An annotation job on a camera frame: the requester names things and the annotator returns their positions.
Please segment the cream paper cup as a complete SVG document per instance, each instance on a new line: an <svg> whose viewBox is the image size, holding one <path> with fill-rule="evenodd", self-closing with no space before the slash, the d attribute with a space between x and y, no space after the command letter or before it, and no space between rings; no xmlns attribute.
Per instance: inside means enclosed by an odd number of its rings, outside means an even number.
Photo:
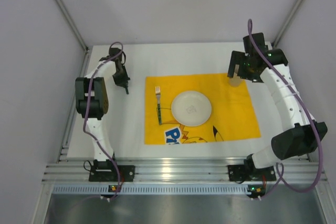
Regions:
<svg viewBox="0 0 336 224"><path fill-rule="evenodd" d="M229 85L231 87L238 87L242 83L242 79L238 76L239 65L235 66L232 78L229 78Z"/></svg>

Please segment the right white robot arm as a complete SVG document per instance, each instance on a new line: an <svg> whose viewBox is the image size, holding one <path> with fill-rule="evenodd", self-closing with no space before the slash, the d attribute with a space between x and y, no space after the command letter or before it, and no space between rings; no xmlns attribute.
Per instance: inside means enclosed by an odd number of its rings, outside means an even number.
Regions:
<svg viewBox="0 0 336 224"><path fill-rule="evenodd" d="M299 103L300 95L284 52L269 49L263 33L245 36L243 43L243 52L231 54L227 76L264 83L279 112L283 129L267 147L244 160L247 175L259 177L279 161L314 152L318 147L316 138L324 138L328 128L325 122L317 122L312 114L306 114Z"/></svg>

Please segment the cream upturned bowl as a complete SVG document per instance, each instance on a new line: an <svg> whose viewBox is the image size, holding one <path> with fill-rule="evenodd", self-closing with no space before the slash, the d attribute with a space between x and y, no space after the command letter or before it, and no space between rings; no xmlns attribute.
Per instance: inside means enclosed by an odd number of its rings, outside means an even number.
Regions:
<svg viewBox="0 0 336 224"><path fill-rule="evenodd" d="M174 98L171 112L179 124L196 127L211 117L212 105L204 94L198 91L184 91Z"/></svg>

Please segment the metal fork green handle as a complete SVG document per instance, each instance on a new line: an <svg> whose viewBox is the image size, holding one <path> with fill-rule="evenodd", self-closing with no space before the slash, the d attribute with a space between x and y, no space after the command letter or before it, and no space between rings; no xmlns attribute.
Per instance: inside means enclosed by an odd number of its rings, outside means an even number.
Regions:
<svg viewBox="0 0 336 224"><path fill-rule="evenodd" d="M156 100L157 100L157 115L158 115L158 122L159 125L162 124L162 116L161 116L161 103L160 103L160 99L161 99L161 89L159 86L155 87L155 96L156 96Z"/></svg>

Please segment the yellow printed cloth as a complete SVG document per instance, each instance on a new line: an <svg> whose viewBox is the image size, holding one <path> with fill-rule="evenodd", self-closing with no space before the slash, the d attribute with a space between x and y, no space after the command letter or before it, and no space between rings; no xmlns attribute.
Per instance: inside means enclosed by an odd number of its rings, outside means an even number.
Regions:
<svg viewBox="0 0 336 224"><path fill-rule="evenodd" d="M147 77L146 145L198 144L260 138L247 83L225 73Z"/></svg>

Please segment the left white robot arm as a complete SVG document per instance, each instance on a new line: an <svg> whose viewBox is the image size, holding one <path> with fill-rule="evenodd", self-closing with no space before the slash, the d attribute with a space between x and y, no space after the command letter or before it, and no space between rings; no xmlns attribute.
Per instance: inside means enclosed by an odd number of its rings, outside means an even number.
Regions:
<svg viewBox="0 0 336 224"><path fill-rule="evenodd" d="M75 104L77 113L84 119L83 132L89 135L94 146L94 160L90 165L90 173L95 175L108 170L118 173L114 159L114 150L110 145L103 117L109 109L107 82L114 84L129 93L130 77L125 68L126 54L123 48L112 44L108 54L98 61L98 65L84 77L75 80Z"/></svg>

